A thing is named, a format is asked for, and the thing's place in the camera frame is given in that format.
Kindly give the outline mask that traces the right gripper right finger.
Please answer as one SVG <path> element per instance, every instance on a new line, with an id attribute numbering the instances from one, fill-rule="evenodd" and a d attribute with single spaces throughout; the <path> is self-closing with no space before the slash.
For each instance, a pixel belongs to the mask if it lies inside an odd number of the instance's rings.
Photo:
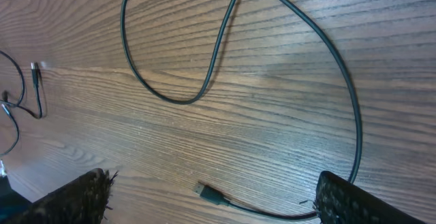
<path id="1" fill-rule="evenodd" d="M 329 171 L 320 174 L 315 211 L 325 224 L 425 224 Z"/>

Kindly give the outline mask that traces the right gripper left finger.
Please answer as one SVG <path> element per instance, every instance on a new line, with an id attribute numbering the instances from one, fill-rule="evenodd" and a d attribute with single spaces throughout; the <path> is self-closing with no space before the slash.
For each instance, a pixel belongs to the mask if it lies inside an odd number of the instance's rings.
<path id="1" fill-rule="evenodd" d="M 109 209 L 115 175 L 95 168 L 31 202 L 1 172 L 2 224 L 100 224 Z"/>

